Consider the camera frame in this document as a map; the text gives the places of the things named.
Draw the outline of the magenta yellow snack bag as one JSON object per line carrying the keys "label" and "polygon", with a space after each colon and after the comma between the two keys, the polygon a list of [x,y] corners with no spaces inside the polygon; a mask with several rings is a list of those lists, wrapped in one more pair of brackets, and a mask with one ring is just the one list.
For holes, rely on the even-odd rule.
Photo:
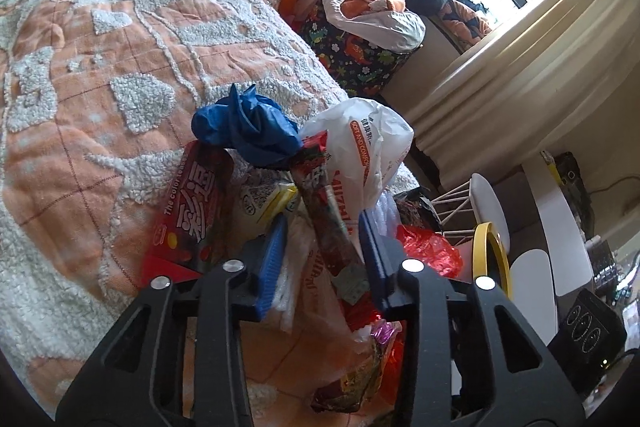
{"label": "magenta yellow snack bag", "polygon": [[394,343],[402,332],[400,322],[379,319],[369,327],[366,357],[353,369],[314,391],[310,407],[316,413],[358,412],[380,389]]}

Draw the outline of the red plastic bag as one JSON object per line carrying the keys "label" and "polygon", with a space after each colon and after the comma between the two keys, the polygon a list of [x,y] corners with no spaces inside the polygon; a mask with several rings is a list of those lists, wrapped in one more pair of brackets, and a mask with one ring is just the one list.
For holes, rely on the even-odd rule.
{"label": "red plastic bag", "polygon": [[460,275],[462,257],[440,234],[413,225],[398,225],[396,239],[409,258],[422,261],[442,277],[455,279]]}

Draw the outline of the brown chocolate bar wrapper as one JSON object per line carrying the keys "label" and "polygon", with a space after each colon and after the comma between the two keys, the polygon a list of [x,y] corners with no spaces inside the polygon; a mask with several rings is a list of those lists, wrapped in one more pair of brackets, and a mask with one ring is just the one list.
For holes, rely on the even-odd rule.
{"label": "brown chocolate bar wrapper", "polygon": [[302,148],[290,160],[290,171],[316,233],[319,253],[331,275],[335,294],[344,303],[355,306],[369,290],[369,283],[366,268],[338,209],[326,165],[326,141],[326,131],[303,139]]}

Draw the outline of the blue plastic bag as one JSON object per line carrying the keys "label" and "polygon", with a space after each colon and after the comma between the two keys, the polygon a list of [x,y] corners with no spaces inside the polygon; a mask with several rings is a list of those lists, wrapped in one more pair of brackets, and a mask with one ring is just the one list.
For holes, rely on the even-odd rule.
{"label": "blue plastic bag", "polygon": [[227,96],[195,112],[191,129],[198,141],[232,148],[262,169],[288,168],[288,161],[303,147],[297,124],[254,84],[244,91],[232,84]]}

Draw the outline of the yellow rimmed trash bin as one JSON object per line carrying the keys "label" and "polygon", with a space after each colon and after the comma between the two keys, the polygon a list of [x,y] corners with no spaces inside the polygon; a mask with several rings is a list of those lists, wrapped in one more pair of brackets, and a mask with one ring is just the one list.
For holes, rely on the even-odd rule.
{"label": "yellow rimmed trash bin", "polygon": [[512,280],[508,257],[501,243],[497,228],[484,222],[475,228],[472,240],[472,277],[490,277],[512,297]]}

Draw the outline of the white vanity desk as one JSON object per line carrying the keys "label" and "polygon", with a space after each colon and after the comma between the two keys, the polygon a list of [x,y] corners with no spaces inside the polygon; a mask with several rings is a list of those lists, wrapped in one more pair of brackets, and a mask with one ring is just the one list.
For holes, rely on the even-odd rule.
{"label": "white vanity desk", "polygon": [[512,300],[544,343],[559,330],[579,291],[592,291],[585,239],[544,156],[523,162],[544,247],[529,248],[511,265]]}

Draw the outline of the dark bag on desk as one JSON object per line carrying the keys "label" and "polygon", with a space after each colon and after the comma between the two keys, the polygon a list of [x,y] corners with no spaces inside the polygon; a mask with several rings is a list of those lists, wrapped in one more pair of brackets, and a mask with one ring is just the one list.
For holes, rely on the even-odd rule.
{"label": "dark bag on desk", "polygon": [[591,239],[594,235],[594,212],[578,162],[570,152],[561,153],[553,159],[560,176],[561,190],[578,227],[584,232],[586,239]]}

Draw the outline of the red candy box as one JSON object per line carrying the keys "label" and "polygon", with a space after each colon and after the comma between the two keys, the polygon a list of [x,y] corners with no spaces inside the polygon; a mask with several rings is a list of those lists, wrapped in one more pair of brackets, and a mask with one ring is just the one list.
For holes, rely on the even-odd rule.
{"label": "red candy box", "polygon": [[166,190],[145,251],[141,283],[168,277],[175,283],[197,279],[223,254],[215,239],[233,171],[230,154],[200,141],[184,149]]}

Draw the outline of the yellow white snack packet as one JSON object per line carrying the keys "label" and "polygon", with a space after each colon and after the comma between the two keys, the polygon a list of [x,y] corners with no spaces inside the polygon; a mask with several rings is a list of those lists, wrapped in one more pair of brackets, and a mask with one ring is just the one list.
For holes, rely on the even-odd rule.
{"label": "yellow white snack packet", "polygon": [[249,239],[264,233],[274,217],[297,207],[298,191],[294,183],[272,182],[245,185],[235,204],[235,223]]}

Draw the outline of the white orange shopping bag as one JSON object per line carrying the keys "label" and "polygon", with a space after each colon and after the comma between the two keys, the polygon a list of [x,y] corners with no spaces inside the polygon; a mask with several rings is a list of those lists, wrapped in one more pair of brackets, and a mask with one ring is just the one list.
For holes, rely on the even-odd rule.
{"label": "white orange shopping bag", "polygon": [[349,98],[311,117],[303,138],[326,132],[328,169],[338,211],[350,236],[356,236],[360,212],[380,199],[409,152],[413,129],[393,109]]}

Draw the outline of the cream curtain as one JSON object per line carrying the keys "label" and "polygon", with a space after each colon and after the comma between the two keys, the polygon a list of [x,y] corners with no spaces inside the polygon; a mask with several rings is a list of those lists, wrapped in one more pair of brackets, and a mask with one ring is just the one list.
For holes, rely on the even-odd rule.
{"label": "cream curtain", "polygon": [[639,0],[542,0],[453,61],[406,118],[450,187],[551,146],[638,70]]}

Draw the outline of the dinosaur print laundry basket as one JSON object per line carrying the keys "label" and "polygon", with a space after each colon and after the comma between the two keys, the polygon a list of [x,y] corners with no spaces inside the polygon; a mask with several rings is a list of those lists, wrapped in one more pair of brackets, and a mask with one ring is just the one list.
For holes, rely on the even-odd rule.
{"label": "dinosaur print laundry basket", "polygon": [[384,50],[331,25],[320,1],[300,26],[299,35],[347,94],[359,98],[376,98],[411,56]]}

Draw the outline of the orange white tufted blanket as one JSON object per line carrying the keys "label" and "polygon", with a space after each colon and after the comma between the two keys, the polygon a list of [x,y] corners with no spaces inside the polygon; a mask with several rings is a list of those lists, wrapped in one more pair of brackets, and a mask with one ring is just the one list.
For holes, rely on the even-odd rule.
{"label": "orange white tufted blanket", "polygon": [[265,0],[1,0],[1,351],[47,416],[137,292],[191,118],[346,92]]}

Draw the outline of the white bag with clothes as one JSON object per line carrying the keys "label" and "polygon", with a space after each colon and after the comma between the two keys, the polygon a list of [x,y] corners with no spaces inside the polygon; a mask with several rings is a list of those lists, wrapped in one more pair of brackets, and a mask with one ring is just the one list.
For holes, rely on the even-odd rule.
{"label": "white bag with clothes", "polygon": [[399,54],[416,50],[425,25],[405,0],[322,0],[326,20],[335,28]]}

